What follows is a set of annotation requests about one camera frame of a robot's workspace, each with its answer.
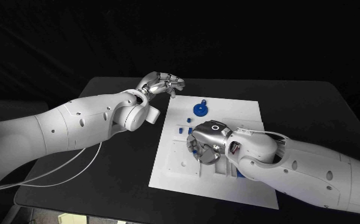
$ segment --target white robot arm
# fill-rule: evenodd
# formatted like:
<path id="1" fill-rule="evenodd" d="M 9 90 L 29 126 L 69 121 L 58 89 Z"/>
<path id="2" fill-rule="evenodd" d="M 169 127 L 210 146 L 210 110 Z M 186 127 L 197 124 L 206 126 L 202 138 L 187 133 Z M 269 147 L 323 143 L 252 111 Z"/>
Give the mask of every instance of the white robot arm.
<path id="1" fill-rule="evenodd" d="M 187 149 L 205 165 L 216 163 L 223 154 L 248 179 L 262 181 L 304 202 L 360 213 L 360 161 L 268 133 L 281 140 L 265 131 L 232 131 L 226 124 L 206 121 L 187 137 Z"/>
<path id="2" fill-rule="evenodd" d="M 42 156 L 91 147 L 137 130 L 144 121 L 154 124 L 160 111 L 150 100 L 161 92 L 174 98 L 174 88 L 183 87 L 183 79 L 153 72 L 135 89 L 75 99 L 39 115 L 0 122 L 0 180 Z"/>

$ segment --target table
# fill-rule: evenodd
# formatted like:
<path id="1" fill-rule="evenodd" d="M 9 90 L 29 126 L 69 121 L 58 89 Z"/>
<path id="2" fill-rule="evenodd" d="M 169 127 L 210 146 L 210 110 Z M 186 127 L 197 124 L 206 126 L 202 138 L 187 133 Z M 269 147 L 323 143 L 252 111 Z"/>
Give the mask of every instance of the table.
<path id="1" fill-rule="evenodd" d="M 360 159 L 360 122 L 327 82 L 184 79 L 180 95 L 259 102 L 265 130 L 294 140 L 328 147 Z M 95 77 L 79 97 L 114 94 L 135 87 L 140 78 Z M 102 143 L 88 170 L 68 183 L 49 188 L 22 186 L 15 203 L 66 213 L 137 223 L 359 222 L 360 215 L 315 207 L 277 192 L 279 210 L 171 192 L 148 187 L 170 95 L 160 94 L 151 105 L 161 111 L 156 125 L 144 123 Z M 38 184 L 58 183 L 91 161 L 98 145 Z M 45 173 L 79 151 L 52 154 L 36 162 L 29 177 Z"/>

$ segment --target white cable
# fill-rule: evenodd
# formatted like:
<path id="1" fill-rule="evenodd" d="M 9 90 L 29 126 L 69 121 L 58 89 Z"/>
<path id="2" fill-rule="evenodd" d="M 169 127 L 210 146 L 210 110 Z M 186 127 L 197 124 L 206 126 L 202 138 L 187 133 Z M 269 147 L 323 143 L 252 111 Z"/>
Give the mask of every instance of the white cable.
<path id="1" fill-rule="evenodd" d="M 81 170 L 81 172 L 79 172 L 75 176 L 72 176 L 66 181 L 59 182 L 59 183 L 56 183 L 56 184 L 53 184 L 53 185 L 30 185 L 30 184 L 22 184 L 22 186 L 36 186 L 38 188 L 45 188 L 45 187 L 48 187 L 48 186 L 61 185 L 62 183 L 65 183 L 65 182 L 68 182 L 69 180 L 72 180 L 72 179 L 87 170 L 87 168 L 88 168 L 89 165 L 92 164 L 92 162 L 94 162 L 94 160 L 95 160 L 95 158 L 97 158 L 97 156 L 98 156 L 98 153 L 99 153 L 99 148 L 98 148 L 98 151 L 97 151 L 97 153 L 95 153 L 95 156 L 94 156 L 92 161 L 89 162 L 88 166 L 87 166 L 87 167 Z"/>
<path id="2" fill-rule="evenodd" d="M 261 131 L 261 130 L 252 130 L 252 129 L 243 129 L 243 128 L 239 128 L 239 127 L 238 127 L 238 129 L 249 131 L 249 132 L 259 132 L 259 133 L 274 134 L 274 135 L 281 136 L 284 139 L 290 139 L 284 134 L 279 134 L 279 133 L 275 133 L 275 132 Z"/>
<path id="3" fill-rule="evenodd" d="M 59 170 L 65 165 L 68 165 L 68 164 L 76 159 L 76 157 L 81 155 L 81 153 L 82 153 L 84 151 L 85 151 L 85 149 L 84 149 L 84 150 L 76 154 L 76 156 L 75 156 L 62 166 L 59 166 L 56 169 L 53 169 L 52 171 L 46 172 L 46 173 L 42 174 L 40 176 L 36 176 L 35 178 L 32 178 L 32 179 L 29 179 L 29 180 L 26 180 L 26 181 L 22 181 L 22 182 L 15 183 L 15 184 L 2 185 L 2 186 L 0 186 L 0 190 L 2 190 L 2 189 L 12 188 L 13 186 L 23 185 L 25 183 L 27 183 L 27 182 L 30 182 L 30 181 L 39 179 L 40 177 L 45 177 L 45 176 L 49 175 L 51 173 L 53 173 L 56 170 Z"/>

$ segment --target blue circular part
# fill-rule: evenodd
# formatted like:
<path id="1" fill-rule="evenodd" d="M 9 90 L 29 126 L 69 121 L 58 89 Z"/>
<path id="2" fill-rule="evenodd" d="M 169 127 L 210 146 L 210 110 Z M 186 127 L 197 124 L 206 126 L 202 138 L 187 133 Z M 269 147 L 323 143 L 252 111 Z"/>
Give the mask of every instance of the blue circular part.
<path id="1" fill-rule="evenodd" d="M 236 175 L 238 175 L 238 177 L 245 178 L 245 176 L 243 176 L 242 173 L 238 171 L 238 169 L 236 169 Z"/>
<path id="2" fill-rule="evenodd" d="M 206 101 L 205 100 L 202 100 L 202 103 L 195 105 L 193 113 L 197 116 L 205 116 L 207 114 L 207 106 L 206 106 Z"/>

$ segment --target white paper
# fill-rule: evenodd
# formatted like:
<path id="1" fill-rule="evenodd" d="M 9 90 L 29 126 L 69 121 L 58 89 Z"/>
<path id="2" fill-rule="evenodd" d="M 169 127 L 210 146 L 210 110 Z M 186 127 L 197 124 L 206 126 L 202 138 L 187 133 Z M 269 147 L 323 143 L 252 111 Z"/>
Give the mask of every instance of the white paper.
<path id="1" fill-rule="evenodd" d="M 203 99 L 209 113 L 197 117 L 193 107 Z M 233 130 L 236 127 L 264 130 L 258 102 L 177 95 L 169 103 L 148 186 L 279 209 L 275 190 L 262 182 L 231 176 L 229 163 L 228 174 L 223 175 L 225 164 L 218 166 L 220 172 L 215 173 L 215 165 L 193 162 L 196 160 L 186 148 L 187 130 L 209 120 L 223 122 Z"/>

